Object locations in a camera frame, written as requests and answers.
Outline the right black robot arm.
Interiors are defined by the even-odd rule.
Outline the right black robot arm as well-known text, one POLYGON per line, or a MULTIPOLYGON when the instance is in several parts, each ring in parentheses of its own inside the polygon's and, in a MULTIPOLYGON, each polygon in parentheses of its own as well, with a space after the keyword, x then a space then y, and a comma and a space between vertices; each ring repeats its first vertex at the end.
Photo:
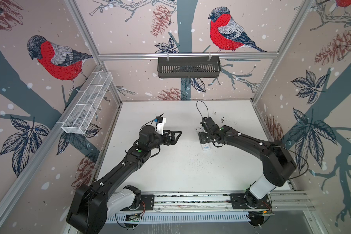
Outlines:
POLYGON ((247 206, 256 208, 261 200, 277 187, 281 187, 297 169, 296 163, 281 141, 265 141, 245 135, 230 126, 218 125, 211 117, 201 121, 205 138, 213 144, 230 145, 260 159, 263 174, 245 192, 247 206))

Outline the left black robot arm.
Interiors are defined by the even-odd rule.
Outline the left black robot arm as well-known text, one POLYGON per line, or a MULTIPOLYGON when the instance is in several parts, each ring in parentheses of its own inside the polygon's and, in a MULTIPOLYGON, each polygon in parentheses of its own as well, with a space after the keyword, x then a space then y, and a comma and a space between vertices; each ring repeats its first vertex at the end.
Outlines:
POLYGON ((141 192, 128 185, 115 194, 121 184, 151 157, 151 151, 162 145, 175 145, 181 131, 164 130, 158 133, 154 126, 146 125, 139 131, 139 138, 125 153, 122 161, 109 173, 91 185, 80 186, 72 200, 66 221, 83 234, 101 231, 110 213, 140 206, 141 192))

